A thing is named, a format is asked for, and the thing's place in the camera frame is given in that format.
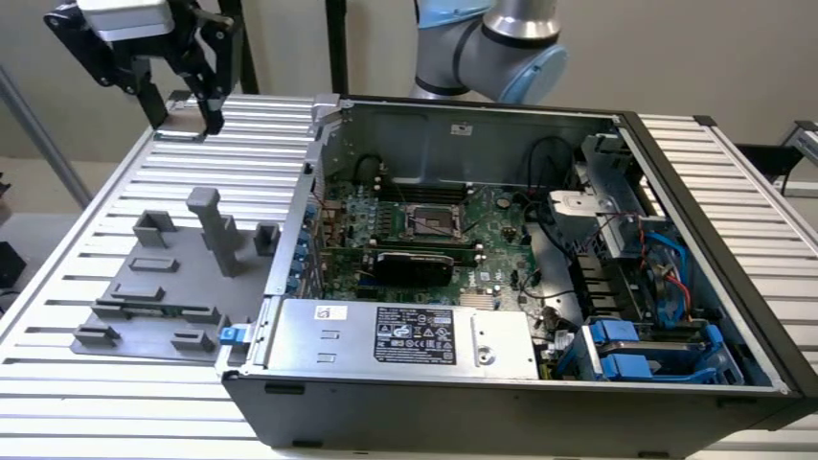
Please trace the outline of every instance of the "white label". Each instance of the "white label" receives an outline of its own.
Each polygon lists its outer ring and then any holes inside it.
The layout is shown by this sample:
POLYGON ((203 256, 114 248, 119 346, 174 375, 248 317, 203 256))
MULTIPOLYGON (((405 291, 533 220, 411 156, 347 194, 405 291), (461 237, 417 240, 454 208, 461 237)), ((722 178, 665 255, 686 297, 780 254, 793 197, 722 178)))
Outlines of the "white label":
POLYGON ((347 306, 346 305, 318 305, 317 319, 322 321, 346 321, 347 306))
POLYGON ((474 126, 470 126, 470 125, 453 125, 451 126, 453 136, 471 136, 473 131, 474 131, 474 126))

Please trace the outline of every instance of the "sticker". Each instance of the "sticker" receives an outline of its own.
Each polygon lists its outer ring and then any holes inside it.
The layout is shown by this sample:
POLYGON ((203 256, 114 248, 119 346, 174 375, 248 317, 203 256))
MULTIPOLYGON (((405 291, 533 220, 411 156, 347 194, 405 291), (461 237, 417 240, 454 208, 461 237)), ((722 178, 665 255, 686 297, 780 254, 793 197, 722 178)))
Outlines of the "sticker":
POLYGON ((474 131, 474 126, 471 125, 453 125, 451 126, 451 135, 453 136, 471 136, 471 132, 474 131))
POLYGON ((379 307, 375 332, 379 362, 457 365, 451 310, 379 307))
POLYGON ((347 306, 346 305, 318 305, 317 319, 322 321, 346 321, 347 306))

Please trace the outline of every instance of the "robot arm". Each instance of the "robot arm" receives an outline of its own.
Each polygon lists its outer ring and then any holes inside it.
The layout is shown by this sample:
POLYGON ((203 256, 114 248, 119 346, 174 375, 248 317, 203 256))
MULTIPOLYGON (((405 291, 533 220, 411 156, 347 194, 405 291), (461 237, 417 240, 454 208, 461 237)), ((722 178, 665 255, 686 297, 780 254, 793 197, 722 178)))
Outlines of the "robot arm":
POLYGON ((238 14, 204 11, 195 0, 76 0, 44 20, 96 82, 136 96, 154 128, 167 108, 151 82, 150 58, 164 58, 196 96, 202 134, 219 133, 222 106, 239 76, 244 24, 238 14), (198 33, 216 55, 215 71, 198 33))
POLYGON ((411 95, 538 104, 567 63, 557 0, 418 0, 418 63, 411 95))

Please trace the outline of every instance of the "motherboard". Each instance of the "motherboard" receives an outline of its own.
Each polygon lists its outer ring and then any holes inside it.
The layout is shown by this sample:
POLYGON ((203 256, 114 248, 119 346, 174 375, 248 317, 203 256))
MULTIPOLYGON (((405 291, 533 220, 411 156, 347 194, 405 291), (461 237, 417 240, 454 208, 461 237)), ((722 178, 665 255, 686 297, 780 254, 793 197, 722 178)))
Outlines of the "motherboard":
POLYGON ((527 202, 493 186, 431 194, 334 184, 322 215, 325 298, 517 310, 530 300, 519 282, 535 270, 527 202))

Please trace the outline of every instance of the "power supply label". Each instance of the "power supply label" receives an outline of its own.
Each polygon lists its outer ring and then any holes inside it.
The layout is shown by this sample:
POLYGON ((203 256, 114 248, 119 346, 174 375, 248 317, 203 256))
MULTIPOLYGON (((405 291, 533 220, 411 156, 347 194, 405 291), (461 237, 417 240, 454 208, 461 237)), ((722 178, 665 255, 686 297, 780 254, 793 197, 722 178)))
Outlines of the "power supply label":
POLYGON ((375 359, 405 364, 458 364, 453 311, 379 307, 375 359))

